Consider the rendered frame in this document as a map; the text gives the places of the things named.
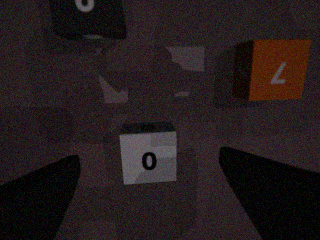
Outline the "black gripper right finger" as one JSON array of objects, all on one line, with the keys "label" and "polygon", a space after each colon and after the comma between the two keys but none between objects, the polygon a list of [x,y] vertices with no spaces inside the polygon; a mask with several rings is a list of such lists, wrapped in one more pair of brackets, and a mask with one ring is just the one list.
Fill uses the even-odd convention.
[{"label": "black gripper right finger", "polygon": [[320,240],[320,173],[221,147],[224,175],[262,240]]}]

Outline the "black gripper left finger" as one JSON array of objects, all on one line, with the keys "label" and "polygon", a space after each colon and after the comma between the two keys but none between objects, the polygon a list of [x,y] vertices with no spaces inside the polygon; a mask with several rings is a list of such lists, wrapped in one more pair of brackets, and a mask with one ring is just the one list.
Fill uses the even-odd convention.
[{"label": "black gripper left finger", "polygon": [[80,172],[70,155],[0,185],[0,240],[54,240]]}]

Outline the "orange block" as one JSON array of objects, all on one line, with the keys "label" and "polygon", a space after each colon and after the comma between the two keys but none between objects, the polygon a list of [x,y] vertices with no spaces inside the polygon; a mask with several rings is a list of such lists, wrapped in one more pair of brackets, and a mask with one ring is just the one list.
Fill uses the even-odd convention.
[{"label": "orange block", "polygon": [[253,39],[236,44],[232,96],[247,101],[300,99],[310,39]]}]

